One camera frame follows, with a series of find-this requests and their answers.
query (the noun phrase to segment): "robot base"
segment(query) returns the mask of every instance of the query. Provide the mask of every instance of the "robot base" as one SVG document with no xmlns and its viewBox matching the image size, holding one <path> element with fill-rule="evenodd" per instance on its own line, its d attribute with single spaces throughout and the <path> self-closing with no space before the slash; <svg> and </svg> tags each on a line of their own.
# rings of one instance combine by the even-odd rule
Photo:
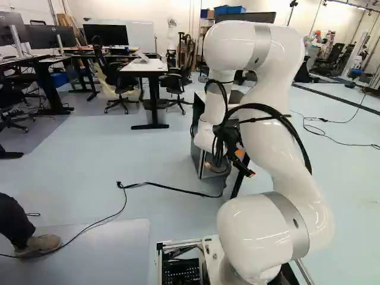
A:
<svg viewBox="0 0 380 285">
<path fill-rule="evenodd" d="M 219 236 L 206 236 L 202 240 L 210 285 L 266 285 L 280 272 L 281 265 L 264 271 L 254 283 L 245 281 L 224 256 Z"/>
</svg>

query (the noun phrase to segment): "blue box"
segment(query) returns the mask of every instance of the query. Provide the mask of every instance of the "blue box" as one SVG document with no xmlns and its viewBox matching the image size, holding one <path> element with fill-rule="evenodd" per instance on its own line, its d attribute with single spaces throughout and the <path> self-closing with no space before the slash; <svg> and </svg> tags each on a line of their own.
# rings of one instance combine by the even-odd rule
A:
<svg viewBox="0 0 380 285">
<path fill-rule="evenodd" d="M 227 14 L 241 14 L 246 11 L 246 8 L 243 6 L 231 6 L 227 7 Z"/>
<path fill-rule="evenodd" d="M 228 5 L 214 7 L 214 15 L 227 14 Z"/>
<path fill-rule="evenodd" d="M 65 85 L 66 83 L 69 83 L 69 78 L 67 77 L 66 73 L 53 73 L 53 82 L 54 86 L 56 88 Z"/>
<path fill-rule="evenodd" d="M 201 18 L 202 19 L 206 19 L 207 18 L 208 10 L 210 10 L 210 9 L 201 9 Z"/>
</svg>

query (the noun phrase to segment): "white desk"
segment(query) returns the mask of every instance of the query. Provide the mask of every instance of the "white desk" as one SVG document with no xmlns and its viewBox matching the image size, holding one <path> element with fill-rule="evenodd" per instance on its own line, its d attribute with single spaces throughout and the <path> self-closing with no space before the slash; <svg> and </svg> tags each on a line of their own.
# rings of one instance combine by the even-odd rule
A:
<svg viewBox="0 0 380 285">
<path fill-rule="evenodd" d="M 41 63 L 57 64 L 58 62 L 64 61 L 64 60 L 69 59 L 69 58 L 71 58 L 71 55 L 56 56 L 56 57 L 42 59 L 42 60 L 40 60 L 40 62 Z"/>
<path fill-rule="evenodd" d="M 158 58 L 151 58 L 146 64 L 129 63 L 120 72 L 167 72 L 167 64 Z"/>
<path fill-rule="evenodd" d="M 164 64 L 160 59 L 151 58 L 146 64 L 137 64 L 135 62 L 130 62 L 119 72 L 120 74 L 125 74 L 126 76 L 135 76 L 140 78 L 145 77 L 149 80 L 150 100 L 153 106 L 151 110 L 153 123 L 132 126 L 131 129 L 167 129 L 169 125 L 159 123 L 157 116 L 157 99 L 160 98 L 159 77 L 167 72 L 167 64 Z"/>
</svg>

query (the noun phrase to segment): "shoe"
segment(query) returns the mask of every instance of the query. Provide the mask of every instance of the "shoe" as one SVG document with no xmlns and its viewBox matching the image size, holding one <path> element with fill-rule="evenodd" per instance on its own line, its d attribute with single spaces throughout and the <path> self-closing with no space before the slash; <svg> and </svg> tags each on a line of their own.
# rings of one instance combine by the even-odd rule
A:
<svg viewBox="0 0 380 285">
<path fill-rule="evenodd" d="M 15 247 L 14 253 L 17 257 L 38 257 L 58 249 L 61 245 L 62 240 L 59 236 L 32 236 L 28 240 L 26 248 Z"/>
</svg>

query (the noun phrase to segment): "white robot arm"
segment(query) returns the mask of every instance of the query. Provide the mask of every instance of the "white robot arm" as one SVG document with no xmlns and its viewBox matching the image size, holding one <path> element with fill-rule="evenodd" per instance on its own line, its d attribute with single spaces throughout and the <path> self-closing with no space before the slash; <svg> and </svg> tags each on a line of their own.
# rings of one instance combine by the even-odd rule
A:
<svg viewBox="0 0 380 285">
<path fill-rule="evenodd" d="M 254 70 L 256 86 L 240 106 L 255 103 L 289 113 L 289 91 L 305 54 L 303 39 L 288 27 L 246 21 L 220 22 L 208 31 L 204 54 L 210 79 L 230 95 L 235 71 Z M 205 112 L 194 143 L 211 152 L 213 125 L 226 107 L 216 83 L 209 85 Z M 239 121 L 268 117 L 257 109 L 240 109 Z M 327 246 L 334 234 L 331 212 L 295 147 L 289 129 L 278 119 L 240 124 L 244 148 L 272 177 L 273 192 L 238 197 L 218 212 L 224 262 L 248 283 L 274 278 L 280 265 Z"/>
<path fill-rule="evenodd" d="M 309 49 L 314 40 L 316 40 L 317 43 L 322 42 L 320 30 L 314 31 L 311 36 L 303 37 L 303 42 L 305 44 L 305 55 L 309 55 Z"/>
</svg>

